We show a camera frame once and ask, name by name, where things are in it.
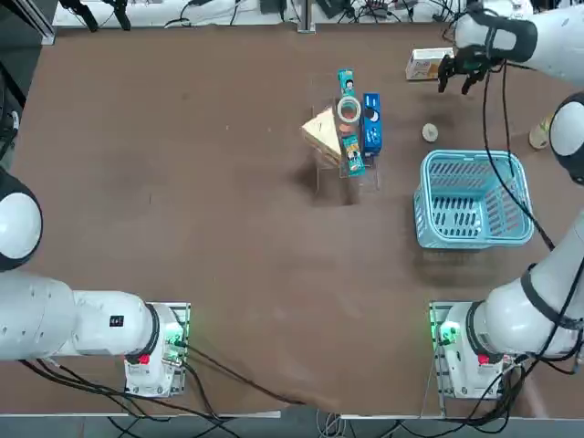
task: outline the teal package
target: teal package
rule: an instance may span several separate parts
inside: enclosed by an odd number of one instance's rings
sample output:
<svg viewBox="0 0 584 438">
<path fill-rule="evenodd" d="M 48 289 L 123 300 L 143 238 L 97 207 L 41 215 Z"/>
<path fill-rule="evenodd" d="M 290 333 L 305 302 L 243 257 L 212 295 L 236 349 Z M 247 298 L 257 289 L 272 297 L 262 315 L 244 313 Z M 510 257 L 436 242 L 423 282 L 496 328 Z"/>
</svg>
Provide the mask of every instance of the teal package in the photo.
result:
<svg viewBox="0 0 584 438">
<path fill-rule="evenodd" d="M 340 96 L 355 96 L 355 83 L 352 68 L 339 70 Z"/>
<path fill-rule="evenodd" d="M 349 177 L 359 176 L 365 173 L 365 165 L 361 159 L 359 150 L 359 140 L 355 134 L 342 138 L 343 148 L 347 153 L 347 165 L 349 167 Z"/>
</svg>

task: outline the table surface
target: table surface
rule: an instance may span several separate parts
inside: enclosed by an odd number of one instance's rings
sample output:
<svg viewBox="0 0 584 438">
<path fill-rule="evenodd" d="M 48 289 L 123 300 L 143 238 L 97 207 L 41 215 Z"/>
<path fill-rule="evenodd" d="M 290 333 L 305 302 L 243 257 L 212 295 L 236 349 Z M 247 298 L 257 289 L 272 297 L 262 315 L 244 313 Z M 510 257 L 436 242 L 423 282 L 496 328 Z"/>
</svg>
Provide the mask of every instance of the table surface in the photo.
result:
<svg viewBox="0 0 584 438">
<path fill-rule="evenodd" d="M 431 366 L 431 300 L 473 300 L 546 254 L 521 248 L 428 252 L 413 231 L 420 163 L 434 149 L 480 149 L 478 85 L 407 83 L 415 47 L 443 47 L 441 28 L 293 26 L 68 32 L 44 47 L 17 144 L 14 174 L 36 193 L 45 235 L 26 267 L 73 288 L 124 290 L 193 305 L 192 343 L 258 383 L 332 412 L 439 415 Z M 378 91 L 384 150 L 380 189 L 351 205 L 314 195 L 299 126 L 314 87 L 354 68 L 356 90 Z M 537 217 L 558 241 L 582 192 L 529 129 L 572 89 L 511 69 L 512 148 Z M 487 113 L 504 148 L 501 78 Z M 440 130 L 435 144 L 422 125 Z M 67 360 L 123 385 L 120 358 Z M 582 375 L 543 367 L 515 415 L 578 418 Z M 110 401 L 1 365 L 0 412 L 118 412 Z M 219 412 L 283 405 L 200 367 Z M 193 386 L 173 400 L 200 408 Z M 450 403 L 465 415 L 472 404 Z M 158 413 L 176 413 L 153 409 Z"/>
</svg>

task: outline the blue basket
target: blue basket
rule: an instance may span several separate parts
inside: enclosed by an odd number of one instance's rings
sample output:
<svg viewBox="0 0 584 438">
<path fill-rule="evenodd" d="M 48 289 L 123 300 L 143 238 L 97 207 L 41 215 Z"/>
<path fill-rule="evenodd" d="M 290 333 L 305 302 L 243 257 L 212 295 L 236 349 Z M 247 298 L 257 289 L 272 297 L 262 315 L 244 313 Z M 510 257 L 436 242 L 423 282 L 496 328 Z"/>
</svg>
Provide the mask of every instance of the blue basket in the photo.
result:
<svg viewBox="0 0 584 438">
<path fill-rule="evenodd" d="M 523 166 L 506 151 L 491 156 L 506 186 L 531 212 Z M 520 246 L 533 224 L 496 178 L 485 151 L 433 151 L 422 162 L 413 196 L 416 234 L 424 248 Z"/>
</svg>

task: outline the blue box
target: blue box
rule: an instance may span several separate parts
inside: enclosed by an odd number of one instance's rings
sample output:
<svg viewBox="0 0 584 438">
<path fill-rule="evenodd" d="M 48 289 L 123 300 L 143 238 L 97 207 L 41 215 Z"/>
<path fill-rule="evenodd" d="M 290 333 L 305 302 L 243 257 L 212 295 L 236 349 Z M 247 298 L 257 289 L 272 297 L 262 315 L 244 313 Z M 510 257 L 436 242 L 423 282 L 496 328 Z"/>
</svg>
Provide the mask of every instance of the blue box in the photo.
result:
<svg viewBox="0 0 584 438">
<path fill-rule="evenodd" d="M 380 95 L 363 94 L 361 106 L 361 151 L 364 157 L 375 157 L 383 146 Z"/>
</svg>

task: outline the beige triangular object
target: beige triangular object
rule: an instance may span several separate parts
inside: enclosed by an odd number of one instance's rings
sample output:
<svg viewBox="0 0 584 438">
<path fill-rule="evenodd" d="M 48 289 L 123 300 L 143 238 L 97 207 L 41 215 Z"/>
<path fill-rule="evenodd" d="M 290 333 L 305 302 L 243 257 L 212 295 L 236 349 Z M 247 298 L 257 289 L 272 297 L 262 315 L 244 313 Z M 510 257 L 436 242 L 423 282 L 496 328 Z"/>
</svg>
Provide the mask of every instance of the beige triangular object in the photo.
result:
<svg viewBox="0 0 584 438">
<path fill-rule="evenodd" d="M 317 148 L 335 164 L 339 164 L 340 144 L 335 125 L 335 114 L 331 107 L 326 108 L 317 117 L 302 125 L 302 134 L 310 146 Z"/>
</svg>

